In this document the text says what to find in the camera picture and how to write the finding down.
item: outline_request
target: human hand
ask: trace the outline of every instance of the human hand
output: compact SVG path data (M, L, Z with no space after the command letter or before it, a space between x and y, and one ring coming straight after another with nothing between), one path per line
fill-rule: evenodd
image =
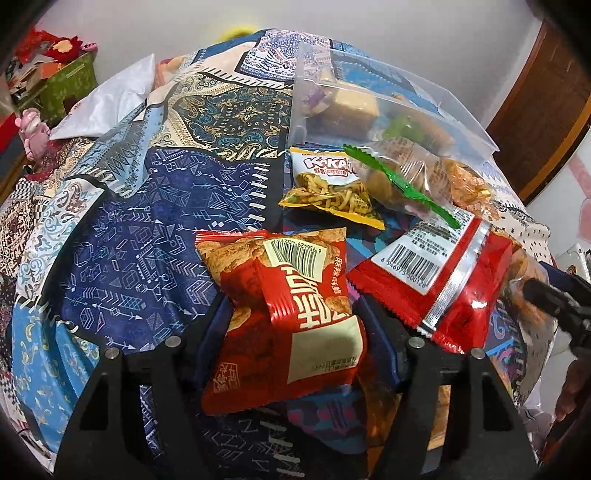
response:
M590 377L591 360L579 358L570 364L566 372L562 392L556 402L556 421L562 421L567 415L574 412L577 407L577 394L583 389Z

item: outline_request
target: kokali snack bag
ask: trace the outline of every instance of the kokali snack bag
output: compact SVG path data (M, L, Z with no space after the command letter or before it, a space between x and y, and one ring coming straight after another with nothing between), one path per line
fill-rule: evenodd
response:
M384 230L365 186L344 152L312 152L291 147L296 188L279 202L284 207L313 207L356 223Z

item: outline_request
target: white wall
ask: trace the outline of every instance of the white wall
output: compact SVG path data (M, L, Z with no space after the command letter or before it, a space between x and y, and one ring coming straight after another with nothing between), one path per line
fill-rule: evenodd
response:
M150 53L188 53L242 24L351 43L448 88L485 124L539 27L525 0L58 0L39 26L97 42L101 82Z
M591 131L580 143L575 155L591 172ZM586 198L567 163L527 206L532 217L550 227L548 246L555 257L564 253L575 242L580 243L585 251L591 248L591 242L578 236L581 204Z
M577 170L575 170L577 172L575 175L571 169L573 162L580 160L584 168L591 172L591 131L580 143L574 156L578 160L571 159L527 206L529 213L537 221L550 227L548 246L555 257L562 254L575 242L579 243L584 250L591 248L591 242L579 236L581 221L589 221L587 217L582 220L580 216L581 204L587 199L580 185L583 175ZM542 372L540 393L544 411L554 412L566 370L574 360L574 356L568 350L569 342L569 335L564 332L558 333L552 351L553 356Z

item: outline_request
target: screw head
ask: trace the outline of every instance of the screw head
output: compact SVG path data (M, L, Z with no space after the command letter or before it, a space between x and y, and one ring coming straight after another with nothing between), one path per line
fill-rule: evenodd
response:
M119 349L117 347L112 346L111 348L108 348L107 350L105 350L105 356L109 360L113 360L113 359L117 358L118 355L119 355Z
M470 354L476 360L484 360L486 358L486 352L482 348L473 348L470 350Z
M169 348L176 348L181 344L181 337L173 335L168 337L165 341L164 344L169 347Z
M420 337L410 337L408 339L408 346L416 349L423 348L425 346L425 340Z

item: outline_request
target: barcode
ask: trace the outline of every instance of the barcode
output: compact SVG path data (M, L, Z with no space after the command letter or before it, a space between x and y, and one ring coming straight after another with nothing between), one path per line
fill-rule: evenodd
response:
M279 263L291 264L303 277L322 281L324 248L309 242L284 238L271 239L265 243L271 246Z
M386 263L421 288L427 288L441 268L404 245L398 245Z

